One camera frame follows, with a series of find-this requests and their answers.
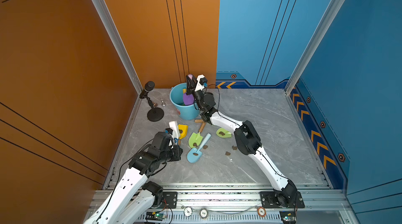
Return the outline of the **purple trowel pink handle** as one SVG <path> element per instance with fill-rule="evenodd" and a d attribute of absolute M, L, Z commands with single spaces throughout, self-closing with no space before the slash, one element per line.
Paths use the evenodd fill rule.
<path fill-rule="evenodd" d="M 193 105 L 194 104 L 194 96 L 192 94 L 187 95 L 187 89 L 183 89 L 183 104 L 185 106 Z"/>

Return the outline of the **light blue trowel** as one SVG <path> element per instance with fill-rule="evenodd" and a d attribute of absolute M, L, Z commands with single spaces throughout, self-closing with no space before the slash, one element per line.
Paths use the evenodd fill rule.
<path fill-rule="evenodd" d="M 211 134 L 207 134 L 206 137 L 202 140 L 201 144 L 198 146 L 198 148 L 192 148 L 188 152 L 187 160 L 189 163 L 195 163 L 201 158 L 201 156 L 203 155 L 203 153 L 201 152 L 201 149 L 208 142 L 210 137 L 211 137 Z"/>

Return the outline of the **white cleaning brush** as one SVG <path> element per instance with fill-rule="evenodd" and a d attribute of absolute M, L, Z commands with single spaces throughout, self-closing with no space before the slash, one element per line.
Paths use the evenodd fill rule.
<path fill-rule="evenodd" d="M 172 130 L 172 137 L 173 139 L 179 139 L 179 129 L 177 121 L 170 121 L 169 128 Z"/>

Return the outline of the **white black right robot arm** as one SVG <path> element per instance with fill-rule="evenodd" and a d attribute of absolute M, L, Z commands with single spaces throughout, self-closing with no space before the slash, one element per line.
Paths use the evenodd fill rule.
<path fill-rule="evenodd" d="M 276 205 L 283 208 L 297 208 L 296 185 L 270 159 L 252 122 L 235 120 L 222 114 L 215 107 L 213 94 L 204 91 L 206 88 L 207 78 L 204 75 L 186 76 L 186 94 L 194 97 L 201 119 L 210 125 L 224 128 L 234 135 L 238 150 L 250 157 L 268 178 L 273 187 Z"/>

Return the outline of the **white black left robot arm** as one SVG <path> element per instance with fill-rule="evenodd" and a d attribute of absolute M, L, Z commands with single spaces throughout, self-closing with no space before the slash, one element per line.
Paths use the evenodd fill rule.
<path fill-rule="evenodd" d="M 148 179 L 161 171 L 159 166 L 181 160 L 179 132 L 158 132 L 150 143 L 129 161 L 128 168 L 112 193 L 86 224 L 133 224 L 141 214 L 163 201 L 163 187 Z"/>

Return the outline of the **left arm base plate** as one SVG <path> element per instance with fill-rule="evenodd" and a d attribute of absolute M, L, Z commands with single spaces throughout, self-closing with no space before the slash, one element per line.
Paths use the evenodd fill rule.
<path fill-rule="evenodd" d="M 151 208 L 162 209 L 176 209 L 178 201 L 178 193 L 174 191 L 163 191 L 159 193 L 153 193 L 149 190 L 140 190 L 136 197 L 132 198 L 132 201 L 128 207 L 139 207 L 139 210 L 147 210 Z"/>

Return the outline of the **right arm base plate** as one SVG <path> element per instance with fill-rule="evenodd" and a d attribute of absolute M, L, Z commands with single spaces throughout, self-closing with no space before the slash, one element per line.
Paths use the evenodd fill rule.
<path fill-rule="evenodd" d="M 264 208 L 305 208 L 301 193 L 297 191 L 293 196 L 284 196 L 277 192 L 260 192 L 260 200 Z"/>

